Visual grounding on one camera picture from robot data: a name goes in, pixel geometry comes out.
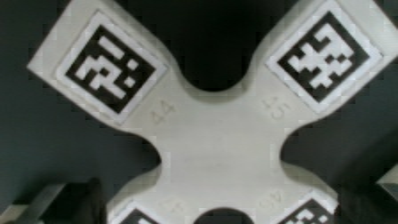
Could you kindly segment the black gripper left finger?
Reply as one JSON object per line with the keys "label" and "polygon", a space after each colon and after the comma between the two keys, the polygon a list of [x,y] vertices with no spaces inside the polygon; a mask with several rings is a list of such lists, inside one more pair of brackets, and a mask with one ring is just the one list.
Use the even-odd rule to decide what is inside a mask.
{"label": "black gripper left finger", "polygon": [[107,224],[100,179],[48,185],[27,204],[9,206],[0,224]]}

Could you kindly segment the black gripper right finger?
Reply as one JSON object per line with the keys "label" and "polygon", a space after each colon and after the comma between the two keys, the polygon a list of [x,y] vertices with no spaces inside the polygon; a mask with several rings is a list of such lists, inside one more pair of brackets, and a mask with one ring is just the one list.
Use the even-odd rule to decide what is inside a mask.
{"label": "black gripper right finger", "polygon": [[398,133],[389,133],[350,157],[341,168],[336,224],[398,224],[398,199],[379,182],[396,165]]}

